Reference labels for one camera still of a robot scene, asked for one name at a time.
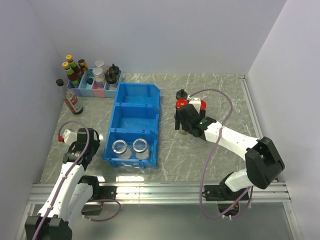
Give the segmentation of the small silver-lid glass jar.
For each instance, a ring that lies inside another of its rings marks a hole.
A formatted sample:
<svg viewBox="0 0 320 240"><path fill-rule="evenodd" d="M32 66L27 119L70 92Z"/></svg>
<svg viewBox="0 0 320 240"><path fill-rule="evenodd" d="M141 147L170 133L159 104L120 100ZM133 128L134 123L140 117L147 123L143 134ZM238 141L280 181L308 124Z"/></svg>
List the small silver-lid glass jar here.
<svg viewBox="0 0 320 240"><path fill-rule="evenodd" d="M122 139L118 139L112 144L112 151L120 159L130 159L132 156L132 150L130 146Z"/></svg>

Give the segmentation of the large silver-lid glass jar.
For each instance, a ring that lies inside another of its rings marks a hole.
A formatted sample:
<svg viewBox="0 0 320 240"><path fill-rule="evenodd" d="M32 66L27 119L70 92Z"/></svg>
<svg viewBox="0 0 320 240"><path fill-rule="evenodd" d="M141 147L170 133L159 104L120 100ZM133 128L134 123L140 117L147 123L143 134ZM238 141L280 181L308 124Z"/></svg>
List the large silver-lid glass jar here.
<svg viewBox="0 0 320 240"><path fill-rule="evenodd" d="M146 160L149 157L149 145L143 138L138 138L133 142L135 157L139 160Z"/></svg>

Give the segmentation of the black knob-lid glass jar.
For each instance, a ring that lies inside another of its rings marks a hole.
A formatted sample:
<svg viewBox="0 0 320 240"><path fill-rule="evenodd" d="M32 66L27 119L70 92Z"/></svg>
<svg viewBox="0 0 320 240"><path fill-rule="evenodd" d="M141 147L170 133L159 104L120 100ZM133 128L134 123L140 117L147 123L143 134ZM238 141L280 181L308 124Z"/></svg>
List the black knob-lid glass jar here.
<svg viewBox="0 0 320 240"><path fill-rule="evenodd" d="M187 130L184 130L184 129L180 129L180 130L179 130L179 133L180 133L181 135L189 135L189 134L190 134Z"/></svg>

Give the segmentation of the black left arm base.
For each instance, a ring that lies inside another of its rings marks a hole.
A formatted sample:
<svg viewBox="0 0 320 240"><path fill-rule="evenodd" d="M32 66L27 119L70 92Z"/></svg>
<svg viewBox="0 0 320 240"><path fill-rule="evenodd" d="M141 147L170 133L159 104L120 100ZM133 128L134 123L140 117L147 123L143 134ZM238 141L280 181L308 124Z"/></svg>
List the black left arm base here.
<svg viewBox="0 0 320 240"><path fill-rule="evenodd" d="M103 202L97 200L115 200L117 194L117 187L114 185L102 185L99 187L97 195L94 195L89 201L84 205L81 210L81 213L84 216L98 216L103 210Z"/></svg>

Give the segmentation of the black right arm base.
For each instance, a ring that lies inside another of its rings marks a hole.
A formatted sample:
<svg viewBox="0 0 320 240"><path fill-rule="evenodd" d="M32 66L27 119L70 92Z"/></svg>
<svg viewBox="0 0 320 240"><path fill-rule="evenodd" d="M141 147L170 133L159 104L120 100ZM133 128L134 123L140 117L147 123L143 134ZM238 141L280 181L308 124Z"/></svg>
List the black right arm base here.
<svg viewBox="0 0 320 240"><path fill-rule="evenodd" d="M205 185L202 197L206 202L216 202L217 209L222 218L228 217L230 220L240 216L246 211L252 200L253 188L240 189L232 192L220 185ZM247 201L245 207L241 210L240 201Z"/></svg>

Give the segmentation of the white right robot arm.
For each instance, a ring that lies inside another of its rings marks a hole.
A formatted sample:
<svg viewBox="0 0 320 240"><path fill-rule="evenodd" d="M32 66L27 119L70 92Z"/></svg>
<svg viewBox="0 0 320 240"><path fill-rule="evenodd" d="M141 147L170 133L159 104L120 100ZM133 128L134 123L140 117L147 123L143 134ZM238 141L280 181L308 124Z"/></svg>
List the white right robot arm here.
<svg viewBox="0 0 320 240"><path fill-rule="evenodd" d="M213 194L215 200L234 200L248 187L264 190L285 169L270 138L258 139L234 131L211 117L202 117L190 103L178 108L176 114L183 130L196 138L217 143L245 161L244 169L232 172L220 181Z"/></svg>

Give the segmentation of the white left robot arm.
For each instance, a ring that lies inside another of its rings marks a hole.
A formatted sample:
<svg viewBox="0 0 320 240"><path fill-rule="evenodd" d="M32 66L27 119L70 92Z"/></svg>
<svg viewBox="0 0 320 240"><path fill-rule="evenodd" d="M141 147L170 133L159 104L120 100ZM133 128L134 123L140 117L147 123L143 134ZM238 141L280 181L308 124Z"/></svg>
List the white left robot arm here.
<svg viewBox="0 0 320 240"><path fill-rule="evenodd" d="M69 149L48 199L36 215L25 221L28 240L72 239L72 225L83 207L101 195L98 178L85 174L100 147L98 132L93 128L80 128L77 132L66 129L59 140Z"/></svg>

